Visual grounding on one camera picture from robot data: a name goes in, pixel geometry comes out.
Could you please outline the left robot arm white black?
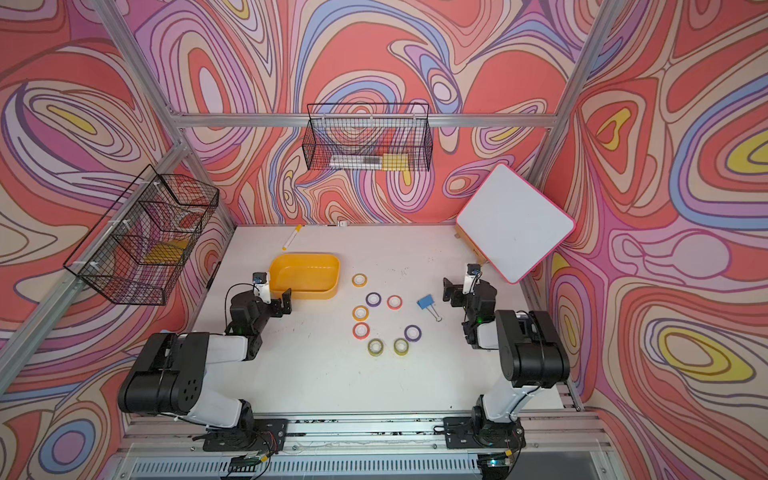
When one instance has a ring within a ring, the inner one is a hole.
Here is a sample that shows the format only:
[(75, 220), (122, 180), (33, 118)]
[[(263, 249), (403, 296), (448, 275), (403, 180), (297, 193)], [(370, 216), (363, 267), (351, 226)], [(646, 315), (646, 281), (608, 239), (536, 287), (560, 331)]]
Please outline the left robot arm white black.
[(212, 368), (253, 361), (272, 318), (292, 313), (292, 290), (266, 301), (252, 289), (235, 295), (222, 334), (156, 333), (150, 336), (118, 391), (124, 413), (164, 416), (203, 426), (195, 436), (206, 452), (254, 452), (270, 457), (283, 449), (285, 420), (259, 420), (251, 404), (217, 391)]

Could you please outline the yellow plastic storage box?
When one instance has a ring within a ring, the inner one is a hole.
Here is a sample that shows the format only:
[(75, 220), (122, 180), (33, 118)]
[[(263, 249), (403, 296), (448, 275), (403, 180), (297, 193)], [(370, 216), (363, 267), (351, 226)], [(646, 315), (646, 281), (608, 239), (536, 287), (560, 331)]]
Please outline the yellow plastic storage box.
[(277, 295), (291, 289), (299, 300), (328, 300), (337, 293), (340, 271), (341, 262), (332, 254), (283, 254), (270, 266), (270, 289)]

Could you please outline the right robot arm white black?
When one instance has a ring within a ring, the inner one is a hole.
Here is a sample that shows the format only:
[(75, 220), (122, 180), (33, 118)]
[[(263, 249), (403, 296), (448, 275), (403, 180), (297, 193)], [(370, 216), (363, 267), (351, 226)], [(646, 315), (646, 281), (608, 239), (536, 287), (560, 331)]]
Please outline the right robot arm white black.
[(466, 277), (461, 285), (443, 280), (443, 300), (464, 311), (466, 342), (475, 350), (496, 351), (501, 368), (500, 377), (478, 397), (468, 417), (443, 419), (449, 449), (524, 448), (522, 409), (570, 374), (551, 316), (545, 311), (499, 310), (496, 296), (495, 287), (477, 275)]

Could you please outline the orange tape roll top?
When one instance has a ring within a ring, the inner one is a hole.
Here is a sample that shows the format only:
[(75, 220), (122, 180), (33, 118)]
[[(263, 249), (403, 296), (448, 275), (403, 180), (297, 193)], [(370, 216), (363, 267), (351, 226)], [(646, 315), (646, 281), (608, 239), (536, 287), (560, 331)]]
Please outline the orange tape roll top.
[(354, 274), (352, 277), (352, 284), (355, 287), (362, 288), (367, 284), (367, 282), (368, 282), (368, 278), (363, 273)]

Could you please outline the yellow-green tape roll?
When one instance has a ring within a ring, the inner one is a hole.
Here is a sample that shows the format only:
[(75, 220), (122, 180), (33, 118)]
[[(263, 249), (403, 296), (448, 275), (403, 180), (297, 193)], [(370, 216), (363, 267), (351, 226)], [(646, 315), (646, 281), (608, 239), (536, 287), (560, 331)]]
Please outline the yellow-green tape roll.
[(367, 344), (367, 351), (372, 357), (378, 357), (383, 353), (384, 343), (381, 339), (371, 339)]
[(398, 338), (394, 341), (393, 347), (394, 347), (394, 352), (398, 356), (406, 356), (409, 352), (410, 344), (406, 339)]

